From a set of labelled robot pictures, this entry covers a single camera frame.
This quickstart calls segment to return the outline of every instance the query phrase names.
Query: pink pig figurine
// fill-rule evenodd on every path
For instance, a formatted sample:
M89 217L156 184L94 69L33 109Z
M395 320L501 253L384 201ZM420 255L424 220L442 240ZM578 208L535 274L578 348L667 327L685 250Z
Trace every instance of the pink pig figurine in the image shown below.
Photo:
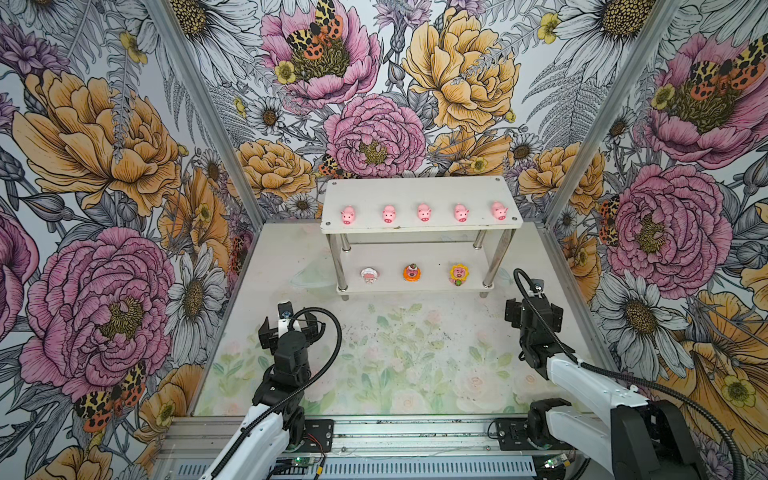
M429 222L429 217L432 215L432 209L427 204L419 205L419 218L422 222Z
M469 210L467 210L467 207L461 204L456 205L456 210L453 212L453 216L456 217L456 220L465 222L467 221L467 215L469 215Z
M344 210L341 210L341 220L345 225L350 225L355 221L355 209L347 206Z
M395 220L395 217L397 217L395 208L392 205L387 205L384 207L384 211L382 213L386 223L392 223Z
M509 209L502 205L501 202L494 202L491 207L491 212L493 212L496 220L504 220L507 217L507 210Z

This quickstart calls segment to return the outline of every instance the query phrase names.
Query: pink peony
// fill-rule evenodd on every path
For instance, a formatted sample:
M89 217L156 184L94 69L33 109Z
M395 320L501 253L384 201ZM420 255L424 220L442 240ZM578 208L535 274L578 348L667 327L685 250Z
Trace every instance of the pink peony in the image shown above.
M419 116L376 94L356 97L325 123L328 155L360 177L392 177L424 161Z
M381 46L377 35L368 36L366 27L360 25L360 18L354 8L347 12L339 0L334 0L333 4L336 6L336 14L343 20L342 41L338 51L334 53L340 58L348 54L349 62L344 68L344 65L327 65L325 58L308 61L314 62L314 65L325 65L320 68L321 71L324 68L334 70L333 73L322 76L313 77L312 75L318 73L315 71L307 74L306 79L301 77L301 65L294 65L293 49L286 41L286 37L295 31L310 28L310 23L315 21L314 6L309 13L297 10L293 16L281 10L279 17L265 15L261 22L261 36L264 41L262 49L267 52L262 55L263 63L268 68L280 66L287 69L285 77L281 77L277 72L279 84L284 85L301 111L316 110L327 104L340 104L358 93L370 91L379 73ZM291 69L295 69L297 74L293 75ZM292 107L291 103L286 103L286 106Z
M39 261L35 241L14 217L0 212L0 340L16 324L24 303L24 284Z
M112 227L48 258L29 289L22 378L63 386L77 399L109 389L139 362L160 368L170 349L163 334L174 268L136 230Z
M619 196L619 244L608 247L608 261L617 274L656 283L664 298L692 295L728 255L733 231L722 211L710 175L693 165L647 165Z
M703 101L691 97L691 65L713 61L719 65L735 58L748 45L732 47L732 38L721 45L695 34L656 76L657 92L644 125L645 141L654 151L664 151L681 162L698 162L704 168L722 168L744 155L768 134L768 75L744 90L730 87Z

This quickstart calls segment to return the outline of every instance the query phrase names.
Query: black cable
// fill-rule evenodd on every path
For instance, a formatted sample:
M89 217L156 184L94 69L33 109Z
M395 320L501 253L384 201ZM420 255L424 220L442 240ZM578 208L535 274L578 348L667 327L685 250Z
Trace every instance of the black cable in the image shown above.
M259 425L266 417L274 413L275 410L285 405L293 397L299 395L301 392L303 392L309 386L311 386L314 382L316 382L318 378L323 376L323 374L328 371L330 366L336 360L336 357L339 355L339 350L341 350L341 323L339 323L339 319L337 319L336 316L333 315L331 312L329 312L324 308L320 308L318 306L310 306L305 309L301 309L298 312L293 314L293 317L291 318L290 323L288 324L288 327L290 328L293 325L293 322L296 320L297 317L302 316L305 313L311 313L311 312L318 312L328 316L331 320L333 320L333 324L336 325L336 348L333 349L333 353L331 353L331 358L329 358L326 364L323 365L322 369L320 369L319 372L315 374L314 377L307 380L307 382L304 385L302 385L296 390L293 390L293 392L291 392L290 395L280 400L278 403L274 404L273 406L269 407L267 410L264 410L264 412L261 415L259 415L255 420L253 420L251 423L249 423L248 425L240 429L240 435L235 439L235 442L232 444L230 449L227 450L227 453L224 454L224 457L222 457L221 462L219 462L218 465L216 465L216 468L214 468L214 470L210 473L211 478L216 478L221 473L221 471L227 465L227 462L229 462L232 459L232 455L235 454L235 452L240 447L240 445L242 445L243 441L245 441L248 435L250 435L251 431L253 431L253 429L256 428L256 425Z
M712 415L707 409L705 409L703 406L699 405L695 401L689 399L682 393L679 393L677 390L672 390L669 387L663 386L656 382L651 382L650 380L646 379L639 379L635 376L628 375L626 373L617 373L612 370L606 370L602 369L599 366L590 365L586 362L579 362L576 358L576 355L571 353L567 346L560 341L557 334L554 332L551 326L545 321L544 317L536 310L536 307L531 303L530 296L528 295L528 292L525 291L523 288L522 282L520 281L520 276L523 276L525 280L528 282L528 285L531 287L532 291L535 291L534 284L531 281L531 277L528 276L526 272L523 270L520 270L519 268L516 268L512 272L512 276L515 278L515 284L517 284L518 289L520 289L520 293L523 296L523 303L527 303L528 306L533 310L533 312L538 317L539 323L541 323L544 328L547 330L547 333L554 339L554 341L558 344L558 346L563 350L563 353L575 364L579 365L581 368L589 370L590 372L595 372L599 375L603 375L612 379L621 380L623 382L627 382L630 384L635 384L639 386L644 386L649 389L658 390L659 392L666 393L667 395L680 400L681 402L685 403L692 409L699 412L714 428L717 430L717 433L720 434L720 437L723 439L723 442L725 442L726 446L728 447L728 452L730 453L731 461L733 462L733 480L744 480L744 464L743 460L741 458L741 450L739 449L739 446L736 444L736 442L733 440L733 437L730 435L730 432L725 428L725 426L720 423L720 420L717 419L715 415Z

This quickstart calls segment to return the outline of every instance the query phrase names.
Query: floral tabletop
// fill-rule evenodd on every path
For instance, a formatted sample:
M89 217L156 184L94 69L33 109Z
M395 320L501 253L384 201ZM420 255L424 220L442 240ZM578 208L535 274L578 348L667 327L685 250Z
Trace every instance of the floral tabletop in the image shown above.
M528 260L515 254L520 251ZM339 357L305 393L308 415L521 413L534 399L563 396L518 360L518 333L503 319L505 301L519 297L508 274L515 266L545 279L551 301L567 306L545 258L535 227L526 224L487 299L440 293L352 296L343 302L319 225L267 224L194 415L245 413L273 363L261 349L258 329L265 316L276 317L283 300L291 300L295 310L327 308L343 325ZM326 335L309 350L315 370L335 342L328 323ZM563 335L587 353L573 322L566 322Z

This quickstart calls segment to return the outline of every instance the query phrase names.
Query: toy figurine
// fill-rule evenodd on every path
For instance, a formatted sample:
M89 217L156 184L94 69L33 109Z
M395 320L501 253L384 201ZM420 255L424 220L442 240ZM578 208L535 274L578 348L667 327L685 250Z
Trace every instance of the toy figurine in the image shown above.
M341 210L341 221L345 225L350 225L355 221L355 209L351 206L347 206L344 210Z
M362 269L360 272L360 276L363 280L366 281L366 283L373 283L376 281L377 278L379 278L379 272L375 271L373 268L368 267Z
M456 205L456 210L453 212L453 216L456 217L456 220L465 222L467 221L467 215L469 215L469 210L467 210L467 207L461 204Z
M419 205L419 219L422 222L429 222L429 217L432 215L432 209L427 204Z
M422 277L422 271L416 266L415 263L411 263L402 271L402 278L409 282L418 282Z
M397 213L395 212L395 208L392 205L387 205L384 207L383 217L384 221L386 223L392 223L395 221L395 217L397 217Z
M469 268L458 264L451 267L451 283L461 286L469 278Z
M496 220L504 220L507 217L507 210L509 209L501 202L494 202L491 207L491 212L493 212L493 216Z

